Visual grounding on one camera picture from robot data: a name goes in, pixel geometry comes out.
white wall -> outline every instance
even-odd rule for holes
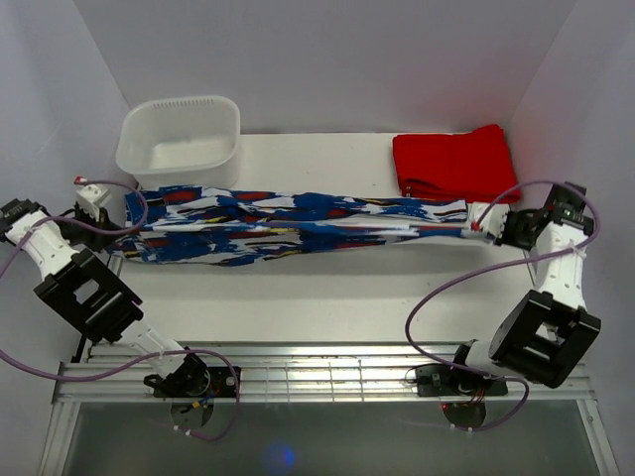
[[[221,94],[243,130],[508,121],[574,0],[75,0],[131,106]]]
[[[601,212],[584,269],[602,319],[588,367],[622,474],[635,474],[634,126],[635,2],[579,0],[513,117],[511,146],[520,179],[583,183]]]
[[[51,212],[73,202],[72,179],[113,178],[128,107],[72,0],[0,0],[0,203],[29,197]],[[10,248],[0,246],[0,260]],[[20,256],[0,284],[0,346],[55,372],[78,334],[32,289]],[[53,382],[0,363],[0,474],[33,476],[44,448]]]

blue patterned fabric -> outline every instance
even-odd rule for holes
[[[463,237],[466,230],[463,200],[355,198],[194,185],[142,193],[149,204],[148,221],[138,234],[111,245],[109,253],[152,263],[241,266],[428,236]],[[143,208],[134,193],[126,196],[126,208],[130,223],[141,218]]]

plastic bin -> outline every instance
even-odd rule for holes
[[[126,116],[117,147],[119,169],[143,188],[232,187],[238,180],[240,113],[222,96],[151,101]]]

red cloth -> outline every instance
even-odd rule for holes
[[[516,176],[503,130],[484,126],[468,134],[405,134],[393,139],[402,194],[418,198],[492,201]],[[520,200],[516,190],[502,202]]]

glass panel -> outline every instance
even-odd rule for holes
[[[488,419],[509,402],[488,403]],[[218,431],[230,405],[204,429]],[[208,443],[155,424],[168,404],[82,404],[64,474],[458,475],[598,474],[575,402],[530,402],[509,422],[467,434],[436,403],[244,405],[225,439]]]

